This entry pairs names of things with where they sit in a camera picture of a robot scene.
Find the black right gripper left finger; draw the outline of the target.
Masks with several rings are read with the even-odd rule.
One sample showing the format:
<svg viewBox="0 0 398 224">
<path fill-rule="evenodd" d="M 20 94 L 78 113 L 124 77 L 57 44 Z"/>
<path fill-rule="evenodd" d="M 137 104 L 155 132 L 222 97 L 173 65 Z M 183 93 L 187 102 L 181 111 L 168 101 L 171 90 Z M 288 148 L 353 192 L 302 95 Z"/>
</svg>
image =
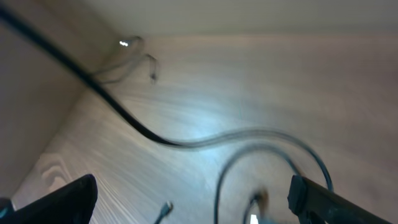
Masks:
<svg viewBox="0 0 398 224">
<path fill-rule="evenodd" d="M 1 223 L 88 224 L 98 199 L 96 179 L 86 174 L 56 191 L 14 210 L 8 198 L 1 199 Z"/>
</svg>

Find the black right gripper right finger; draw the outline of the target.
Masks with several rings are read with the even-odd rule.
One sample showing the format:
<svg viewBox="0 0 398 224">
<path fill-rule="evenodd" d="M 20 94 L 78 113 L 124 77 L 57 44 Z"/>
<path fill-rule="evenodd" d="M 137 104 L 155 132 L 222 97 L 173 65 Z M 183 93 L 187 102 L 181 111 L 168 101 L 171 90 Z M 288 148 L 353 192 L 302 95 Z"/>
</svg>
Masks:
<svg viewBox="0 0 398 224">
<path fill-rule="evenodd" d="M 367 224 L 386 220 L 347 201 L 306 177 L 294 175 L 287 197 L 300 223 Z"/>
</svg>

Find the black cable small plug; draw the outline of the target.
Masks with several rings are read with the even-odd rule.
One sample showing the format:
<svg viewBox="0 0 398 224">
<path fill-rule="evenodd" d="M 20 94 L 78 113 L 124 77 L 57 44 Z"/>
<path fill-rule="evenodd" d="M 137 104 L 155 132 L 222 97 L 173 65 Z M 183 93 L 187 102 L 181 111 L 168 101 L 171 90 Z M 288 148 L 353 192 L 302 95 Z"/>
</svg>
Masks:
<svg viewBox="0 0 398 224">
<path fill-rule="evenodd" d="M 157 216 L 154 224 L 160 224 L 161 221 L 170 214 L 170 212 L 173 210 L 173 203 L 171 201 L 167 201 L 163 204 L 162 208 L 160 209 L 159 215 Z"/>
</svg>

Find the black cable gold plug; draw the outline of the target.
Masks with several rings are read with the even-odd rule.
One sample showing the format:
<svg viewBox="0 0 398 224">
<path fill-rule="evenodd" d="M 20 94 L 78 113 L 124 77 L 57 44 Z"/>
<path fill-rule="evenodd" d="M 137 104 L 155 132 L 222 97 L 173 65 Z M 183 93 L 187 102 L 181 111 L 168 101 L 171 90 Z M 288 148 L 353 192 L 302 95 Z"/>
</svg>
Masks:
<svg viewBox="0 0 398 224">
<path fill-rule="evenodd" d="M 56 46 L 54 46 L 44 37 L 42 37 L 38 32 L 33 30 L 27 24 L 23 23 L 3 4 L 1 5 L 1 20 L 3 20 L 7 25 L 11 26 L 16 31 L 20 32 L 24 37 L 37 44 L 42 50 L 51 55 L 53 58 L 57 59 L 62 65 L 69 68 L 79 79 L 82 80 L 83 83 L 90 87 L 94 92 L 99 94 L 99 96 L 102 97 L 102 99 L 104 99 L 105 102 L 107 102 L 108 105 L 110 105 L 110 107 L 112 107 L 112 109 L 114 109 L 118 115 L 120 115 L 128 124 L 130 124 L 136 131 L 145 136 L 147 139 L 170 147 L 196 149 L 199 147 L 207 147 L 213 144 L 226 142 L 227 140 L 231 139 L 242 139 L 254 136 L 274 136 L 282 138 L 296 144 L 299 148 L 303 149 L 313 157 L 323 173 L 328 191 L 333 191 L 333 182 L 324 162 L 320 159 L 316 152 L 312 148 L 310 148 L 310 146 L 288 134 L 284 134 L 278 131 L 253 129 L 232 131 L 230 133 L 223 133 L 218 136 L 211 136 L 207 139 L 197 140 L 193 142 L 177 142 L 160 137 L 156 133 L 153 133 L 151 130 L 146 128 L 143 124 L 141 124 L 135 117 L 133 117 L 133 115 L 128 112 L 128 110 L 125 110 L 123 106 L 121 106 L 121 104 L 119 104 L 103 87 L 101 87 L 94 79 L 92 79 L 86 73 L 86 71 L 84 71 L 84 69 L 79 67 L 77 63 L 75 63 L 72 59 L 66 56 L 62 51 L 56 48 Z"/>
</svg>

